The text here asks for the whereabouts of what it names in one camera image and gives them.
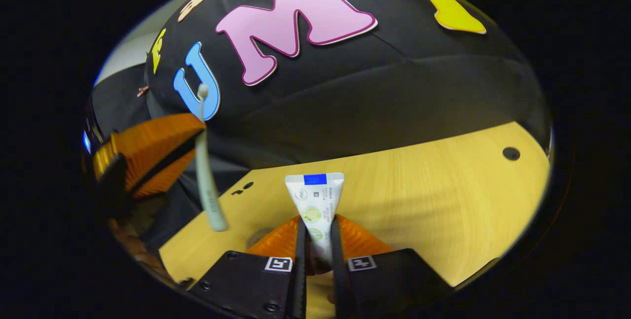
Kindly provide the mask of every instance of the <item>pink letter m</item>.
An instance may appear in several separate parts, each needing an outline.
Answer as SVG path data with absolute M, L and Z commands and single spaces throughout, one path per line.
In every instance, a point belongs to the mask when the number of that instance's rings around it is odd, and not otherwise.
M 273 56 L 263 56 L 254 39 L 291 58 L 300 53 L 298 12 L 309 23 L 307 40 L 326 45 L 370 31 L 376 18 L 356 10 L 346 0 L 274 0 L 274 7 L 264 9 L 239 6 L 228 13 L 216 27 L 225 32 L 243 64 L 243 82 L 256 85 L 277 67 Z

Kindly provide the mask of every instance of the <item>white toothpaste tube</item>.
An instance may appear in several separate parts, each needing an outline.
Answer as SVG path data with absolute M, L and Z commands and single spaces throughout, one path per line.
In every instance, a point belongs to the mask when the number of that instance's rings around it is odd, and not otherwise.
M 331 266 L 331 224 L 342 195 L 344 174 L 290 175 L 284 183 L 307 226 L 312 257 Z

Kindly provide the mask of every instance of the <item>toothbrush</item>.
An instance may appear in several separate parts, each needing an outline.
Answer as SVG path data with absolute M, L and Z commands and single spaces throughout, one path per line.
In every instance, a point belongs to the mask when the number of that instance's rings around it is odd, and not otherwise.
M 208 95 L 208 85 L 202 83 L 198 88 L 199 98 L 199 120 L 203 120 L 204 100 Z M 204 127 L 203 132 L 195 139 L 195 167 L 197 169 L 197 180 L 199 198 L 201 205 L 206 211 L 208 222 L 214 231 L 225 231 L 228 223 L 223 216 L 217 196 L 217 186 L 214 184 L 212 172 L 210 170 L 210 158 L 208 156 L 208 131 Z

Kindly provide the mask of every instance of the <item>blue letter u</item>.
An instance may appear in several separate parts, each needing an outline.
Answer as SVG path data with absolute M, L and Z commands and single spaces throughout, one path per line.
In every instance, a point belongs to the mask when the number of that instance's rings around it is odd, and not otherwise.
M 206 61 L 202 58 L 200 50 L 201 42 L 195 43 L 186 54 L 185 62 L 189 67 L 193 68 L 195 74 L 198 75 L 199 80 L 208 85 L 208 96 L 204 100 L 204 114 L 202 115 L 202 119 L 207 121 L 208 119 L 211 119 L 219 109 L 219 85 L 208 68 Z M 189 108 L 189 111 L 194 115 L 198 115 L 199 100 L 197 94 L 191 90 L 191 86 L 184 78 L 183 68 L 180 68 L 180 70 L 175 73 L 173 87 L 175 88 L 175 91 L 180 93 L 180 97 L 184 100 L 184 103 L 186 104 L 186 107 Z

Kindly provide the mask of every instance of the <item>wooden table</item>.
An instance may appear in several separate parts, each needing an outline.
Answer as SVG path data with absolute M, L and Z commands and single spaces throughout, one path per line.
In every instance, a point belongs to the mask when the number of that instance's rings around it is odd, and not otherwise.
M 502 151 L 519 150 L 518 160 Z M 175 281 L 199 279 L 227 250 L 298 214 L 284 176 L 343 172 L 338 213 L 393 249 L 412 248 L 451 286 L 502 256 L 528 225 L 550 164 L 534 138 L 508 123 L 448 139 L 340 159 L 252 170 L 219 198 L 230 226 L 213 232 L 203 213 L 162 248 Z M 239 195 L 248 182 L 254 184 Z M 307 278 L 307 317 L 332 318 L 331 275 Z

